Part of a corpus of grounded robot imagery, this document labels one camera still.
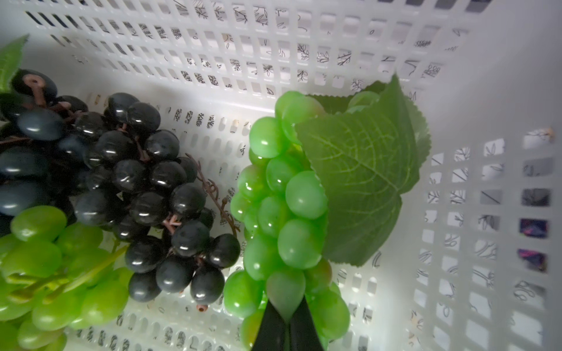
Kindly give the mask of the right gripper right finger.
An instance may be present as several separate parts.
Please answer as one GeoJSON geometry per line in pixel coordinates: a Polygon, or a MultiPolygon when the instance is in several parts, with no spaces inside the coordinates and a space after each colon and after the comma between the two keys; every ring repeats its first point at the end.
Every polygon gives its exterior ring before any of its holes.
{"type": "Polygon", "coordinates": [[[324,351],[307,300],[303,298],[289,322],[291,351],[324,351]]]}

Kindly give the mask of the green grape bunch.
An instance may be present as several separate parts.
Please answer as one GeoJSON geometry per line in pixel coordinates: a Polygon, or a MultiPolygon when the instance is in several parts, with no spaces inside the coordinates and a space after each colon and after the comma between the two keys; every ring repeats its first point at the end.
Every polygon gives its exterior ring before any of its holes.
{"type": "Polygon", "coordinates": [[[63,350],[66,329],[101,326],[128,302],[133,273],[104,231],[54,206],[1,215],[1,349],[63,350]]]}
{"type": "Polygon", "coordinates": [[[251,350],[271,302],[290,350],[289,322],[306,298],[326,350],[352,318],[332,266],[363,266],[389,238],[430,153],[427,122],[393,76],[347,97],[285,92],[249,142],[252,161],[230,202],[247,245],[226,279],[225,308],[251,350]]]}

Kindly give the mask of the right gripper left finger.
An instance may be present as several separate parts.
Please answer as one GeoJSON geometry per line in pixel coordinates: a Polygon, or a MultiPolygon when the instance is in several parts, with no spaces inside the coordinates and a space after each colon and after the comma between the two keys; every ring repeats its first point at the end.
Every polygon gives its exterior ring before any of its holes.
{"type": "Polygon", "coordinates": [[[266,305],[258,335],[251,351],[284,351],[286,324],[280,313],[269,302],[266,305]]]}

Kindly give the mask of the green grape bunch front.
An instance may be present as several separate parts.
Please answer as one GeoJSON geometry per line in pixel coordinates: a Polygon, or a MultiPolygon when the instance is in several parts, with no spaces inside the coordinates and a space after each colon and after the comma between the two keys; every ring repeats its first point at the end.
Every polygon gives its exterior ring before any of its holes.
{"type": "Polygon", "coordinates": [[[133,273],[104,231],[54,206],[1,215],[1,349],[63,350],[66,329],[101,326],[128,302],[133,273]]]}

